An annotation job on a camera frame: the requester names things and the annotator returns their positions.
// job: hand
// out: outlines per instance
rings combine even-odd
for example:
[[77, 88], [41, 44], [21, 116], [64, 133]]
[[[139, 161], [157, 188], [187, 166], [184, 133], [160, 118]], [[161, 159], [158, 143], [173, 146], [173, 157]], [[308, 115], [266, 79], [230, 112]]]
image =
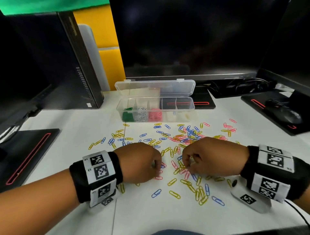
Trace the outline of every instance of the hand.
[[117, 154], [125, 183], [144, 183], [159, 176], [162, 156], [160, 152], [145, 143], [133, 143], [122, 146]]
[[[195, 163], [190, 165], [189, 158]], [[239, 175], [249, 158], [248, 147], [230, 141], [205, 137], [183, 150], [183, 164], [191, 174]]]

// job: plastic storage box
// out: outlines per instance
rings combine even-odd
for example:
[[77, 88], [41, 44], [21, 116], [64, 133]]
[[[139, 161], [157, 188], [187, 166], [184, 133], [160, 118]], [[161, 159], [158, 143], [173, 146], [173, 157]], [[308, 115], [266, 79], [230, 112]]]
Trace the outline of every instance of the plastic storage box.
[[116, 82], [122, 98], [117, 105], [123, 122], [189, 122], [195, 110], [189, 97], [194, 80]]

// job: yellow wall panel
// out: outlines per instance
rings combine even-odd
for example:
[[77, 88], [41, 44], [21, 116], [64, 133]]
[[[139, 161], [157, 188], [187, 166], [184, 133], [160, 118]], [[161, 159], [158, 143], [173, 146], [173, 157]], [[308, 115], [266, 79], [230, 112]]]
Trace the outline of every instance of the yellow wall panel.
[[119, 49], [99, 51], [111, 91], [116, 91], [115, 83], [124, 81], [125, 71]]
[[87, 24], [94, 33], [98, 48], [118, 47], [110, 5], [74, 11], [78, 24]]

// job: clear plastic box lid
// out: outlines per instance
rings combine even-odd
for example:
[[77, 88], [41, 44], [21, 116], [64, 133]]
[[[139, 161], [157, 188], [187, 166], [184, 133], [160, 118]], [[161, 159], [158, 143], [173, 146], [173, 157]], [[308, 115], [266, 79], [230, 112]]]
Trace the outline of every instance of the clear plastic box lid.
[[194, 80], [131, 81], [116, 82], [115, 87], [123, 96], [190, 96]]

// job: computer tower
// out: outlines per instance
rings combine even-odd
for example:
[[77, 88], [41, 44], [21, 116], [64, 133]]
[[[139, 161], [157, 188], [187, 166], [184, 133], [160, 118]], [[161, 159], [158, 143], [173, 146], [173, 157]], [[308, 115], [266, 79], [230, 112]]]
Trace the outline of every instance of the computer tower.
[[7, 18], [53, 85], [42, 109], [100, 108], [104, 96], [72, 11]]

